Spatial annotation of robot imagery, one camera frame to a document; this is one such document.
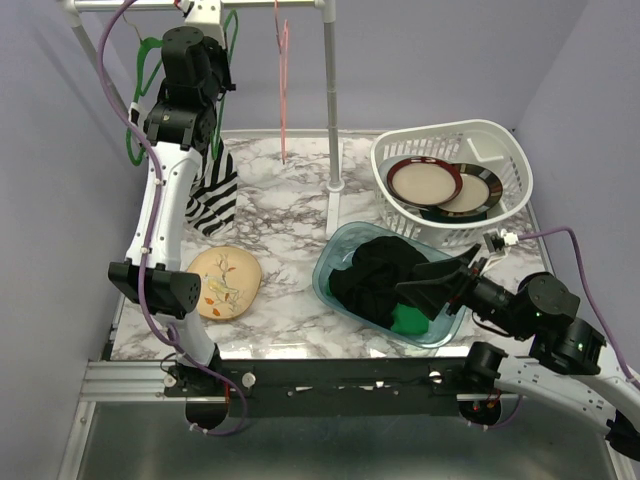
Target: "green cloth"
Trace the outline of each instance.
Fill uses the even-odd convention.
[[[142,77],[144,76],[144,64],[147,60],[147,55],[149,55],[149,52],[155,48],[162,48],[162,40],[149,37],[140,42],[140,48],[138,49],[138,58],[136,61],[136,91],[133,95],[133,101],[136,103],[140,101],[140,97],[144,97],[147,94],[149,88],[151,88],[153,80],[158,74],[158,71],[160,71],[160,67],[162,67],[161,58],[160,60],[158,60],[156,68],[153,69],[153,72],[151,73],[151,76],[149,77],[146,85],[143,86],[144,80],[142,79]],[[131,160],[131,163],[133,163],[137,167],[142,163],[145,149],[144,147],[140,147],[137,156],[133,153],[133,147],[131,146],[132,135],[133,134],[131,133],[131,130],[127,129],[127,133],[125,136],[127,153],[129,154],[129,160]]]
[[[329,282],[325,287],[328,296],[333,297]],[[429,319],[417,308],[398,303],[391,312],[393,325],[391,331],[399,335],[424,335],[429,331]]]

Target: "white marble countertop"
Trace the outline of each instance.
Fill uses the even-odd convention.
[[[342,138],[346,187],[340,223],[365,221],[381,225],[374,201],[369,163],[373,137]],[[240,318],[217,323],[204,320],[223,358],[370,358],[466,355],[475,341],[488,341],[514,355],[526,355],[528,342],[503,338],[478,328],[465,318],[455,338],[437,350],[399,342],[325,306],[311,286],[311,274],[326,244],[328,196],[323,182],[329,175],[328,141],[289,138],[288,162],[280,161],[279,138],[227,139],[237,162],[240,188],[233,229],[205,238],[185,228],[182,267],[208,248],[235,245],[260,262],[263,280],[249,311]],[[509,222],[516,232],[531,230],[526,211]],[[529,273],[544,270],[534,242],[512,249],[488,277],[515,289]],[[157,341],[137,305],[125,301],[112,360],[160,359],[171,352]]]

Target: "metal pole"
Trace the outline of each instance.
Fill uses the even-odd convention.
[[[113,12],[122,5],[122,0],[75,0],[78,12]],[[227,0],[222,2],[225,8],[273,7],[273,0]],[[279,0],[281,7],[313,7],[315,0]],[[173,0],[138,0],[129,10],[172,10],[176,11]]]
[[[327,114],[329,119],[330,189],[341,190],[344,182],[340,178],[340,153],[338,150],[338,96],[336,93],[336,22],[324,24],[324,59],[327,73]]]
[[[89,38],[89,35],[87,35],[87,31],[84,29],[82,24],[80,24],[79,26],[71,27],[71,30],[73,30],[74,35],[78,39],[78,42],[80,42],[80,46],[82,47],[82,50],[84,50],[84,53],[89,58],[89,61],[91,62],[91,65],[93,65],[94,70],[98,72],[98,54],[96,52],[95,47],[93,46],[93,42],[91,42],[91,39]],[[127,108],[126,104],[122,100],[122,97],[120,96],[120,92],[118,92],[118,89],[116,88],[113,81],[111,80],[109,73],[106,71],[105,71],[105,77],[107,80],[107,85],[109,86],[111,93],[113,93],[113,96],[115,97],[122,111],[124,112],[128,111],[129,109]]]

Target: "screw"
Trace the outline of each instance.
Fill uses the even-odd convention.
[[[246,388],[251,388],[255,384],[256,384],[256,376],[253,373],[247,372],[242,376],[242,385],[244,385]]]
[[[165,375],[164,379],[162,380],[162,383],[164,383],[164,386],[167,388],[172,388],[176,386],[177,380],[172,376],[172,375]],[[157,392],[156,393],[156,397],[160,398],[162,396],[162,393]]]

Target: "lavender wall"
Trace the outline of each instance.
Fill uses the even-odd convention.
[[[0,58],[0,477],[49,480],[109,331],[107,266],[135,228],[144,172],[54,2],[3,3]]]
[[[515,127],[585,4],[338,0],[339,125],[403,128],[480,117]],[[238,91],[228,97],[225,128],[278,128],[273,11],[239,13],[232,65]],[[283,8],[281,17],[291,23],[289,125],[322,128],[327,107],[320,13]],[[181,23],[177,12],[132,12],[128,18],[143,36],[161,37]],[[134,30],[120,22],[114,44],[134,71]]]
[[[570,224],[593,294],[640,369],[640,2],[591,0],[517,128],[542,228]],[[571,244],[548,241],[579,292]],[[593,321],[586,300],[581,314]]]

